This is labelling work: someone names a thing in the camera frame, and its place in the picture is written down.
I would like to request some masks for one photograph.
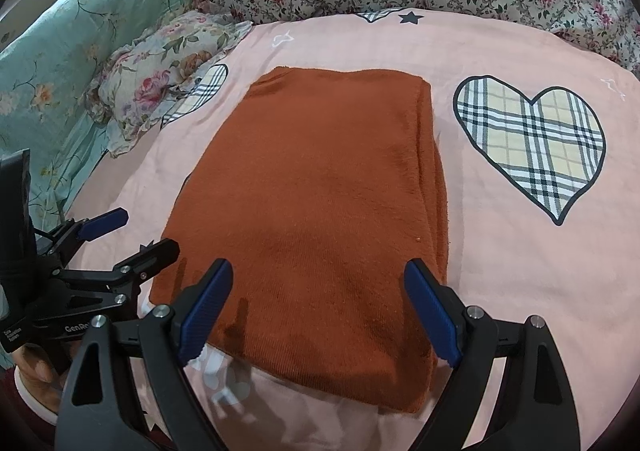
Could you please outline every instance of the white sleeve cuff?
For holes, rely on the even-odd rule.
[[[27,390],[27,388],[22,383],[22,377],[20,376],[20,370],[15,368],[14,373],[15,379],[15,387],[18,390],[18,394],[24,401],[24,403],[29,407],[31,411],[33,411],[38,417],[40,417],[44,422],[48,422],[49,424],[55,426],[58,423],[58,415],[53,413],[53,411],[49,411],[46,407],[44,407],[40,402],[38,402],[31,393]]]

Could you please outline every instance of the black star print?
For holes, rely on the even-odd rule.
[[[402,21],[400,22],[400,24],[402,24],[402,23],[413,23],[414,25],[417,25],[418,24],[418,20],[421,17],[424,17],[424,16],[415,15],[413,12],[409,12],[409,14],[399,14],[399,16],[402,18]]]

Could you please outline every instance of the human hand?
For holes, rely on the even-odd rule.
[[[69,354],[75,355],[80,341],[68,346]],[[37,346],[24,345],[12,352],[12,357],[24,387],[31,396],[49,411],[57,413],[65,386],[67,371],[59,375],[49,362],[47,354]]]

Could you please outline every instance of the blue gripper pad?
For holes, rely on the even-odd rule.
[[[82,227],[78,229],[76,238],[78,241],[94,241],[111,231],[124,227],[128,221],[129,213],[119,207],[84,222]]]
[[[191,359],[200,355],[233,286],[234,273],[231,264],[225,259],[219,268],[216,269],[216,266],[213,264],[201,283],[195,285],[200,288],[202,284],[202,291],[180,326],[177,354],[178,362],[183,367]]]
[[[413,261],[409,261],[404,268],[404,289],[436,355],[445,359],[451,368],[455,368],[462,359],[457,344],[456,326]]]

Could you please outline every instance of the black device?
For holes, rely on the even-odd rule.
[[[232,289],[233,270],[216,259],[201,281],[171,305],[137,319],[140,283],[177,260],[162,240],[112,271],[68,271],[83,241],[126,223],[116,209],[39,233],[28,215],[28,152],[0,161],[0,285],[8,311],[0,320],[6,351],[36,343],[60,371],[62,341],[81,338],[60,405],[56,451],[153,451],[129,357],[144,360],[162,418],[178,451],[227,451],[184,374],[197,357]],[[579,451],[580,435],[562,360],[542,317],[494,320],[465,306],[420,259],[404,269],[404,289],[437,355],[452,368],[434,411],[409,451],[459,451],[476,418],[494,359],[506,357],[497,402],[473,451]]]

